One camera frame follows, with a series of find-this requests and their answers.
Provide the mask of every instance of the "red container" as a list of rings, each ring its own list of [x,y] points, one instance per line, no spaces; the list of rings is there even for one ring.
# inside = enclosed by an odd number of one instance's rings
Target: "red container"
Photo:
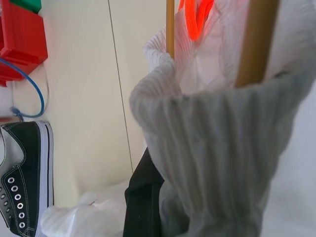
[[[0,57],[25,73],[31,73],[47,59],[43,19],[10,0],[0,0]],[[0,85],[23,77],[0,63]]]

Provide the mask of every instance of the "wooden pole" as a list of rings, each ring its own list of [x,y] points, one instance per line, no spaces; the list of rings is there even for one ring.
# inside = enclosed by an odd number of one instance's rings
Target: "wooden pole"
[[[260,83],[268,65],[280,0],[251,0],[236,87]]]
[[[174,0],[167,0],[166,48],[174,59]]]

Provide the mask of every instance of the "orange cord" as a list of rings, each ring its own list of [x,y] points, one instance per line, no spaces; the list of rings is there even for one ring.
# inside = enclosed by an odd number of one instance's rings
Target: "orange cord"
[[[192,40],[198,40],[202,34],[204,22],[209,15],[210,10],[214,5],[214,0],[202,0],[197,9],[195,0],[181,0],[179,10],[184,7],[189,36]]]

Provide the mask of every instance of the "blue wire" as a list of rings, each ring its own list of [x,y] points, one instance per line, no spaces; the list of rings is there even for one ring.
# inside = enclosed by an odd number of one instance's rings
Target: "blue wire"
[[[12,68],[13,70],[15,70],[16,72],[18,72],[19,74],[21,74],[23,77],[25,77],[35,88],[35,90],[37,91],[37,93],[39,94],[39,99],[40,99],[40,112],[37,115],[26,115],[22,112],[20,112],[20,110],[18,110],[16,107],[12,107],[11,111],[16,114],[19,117],[26,117],[26,118],[38,118],[40,116],[42,116],[44,114],[44,109],[45,109],[45,102],[44,102],[44,98],[43,95],[38,87],[38,85],[36,85],[36,83],[26,74],[24,73],[22,70],[20,70],[19,68],[17,68],[16,66],[14,66],[13,64],[5,61],[4,59],[0,58],[0,62],[2,62],[3,64],[7,65],[8,67]]]

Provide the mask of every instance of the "sneaker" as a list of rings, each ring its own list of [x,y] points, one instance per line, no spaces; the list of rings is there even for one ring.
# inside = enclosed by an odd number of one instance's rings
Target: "sneaker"
[[[0,131],[0,213],[15,236],[43,237],[40,219],[53,205],[51,127],[21,122],[2,125]]]

